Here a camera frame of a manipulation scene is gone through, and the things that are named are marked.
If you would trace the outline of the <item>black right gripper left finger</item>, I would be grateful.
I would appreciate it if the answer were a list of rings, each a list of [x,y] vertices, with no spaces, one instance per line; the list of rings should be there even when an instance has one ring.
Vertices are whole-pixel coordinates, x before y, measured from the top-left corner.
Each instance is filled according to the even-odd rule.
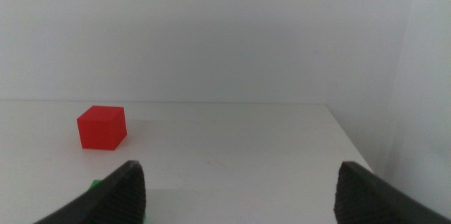
[[[139,161],[126,161],[98,184],[39,223],[142,223],[146,189]]]

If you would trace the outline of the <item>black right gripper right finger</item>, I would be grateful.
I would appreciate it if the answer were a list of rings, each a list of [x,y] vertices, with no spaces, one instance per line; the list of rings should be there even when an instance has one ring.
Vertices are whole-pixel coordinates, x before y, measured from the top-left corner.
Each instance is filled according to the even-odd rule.
[[[334,214],[339,224],[450,224],[354,161],[338,171]]]

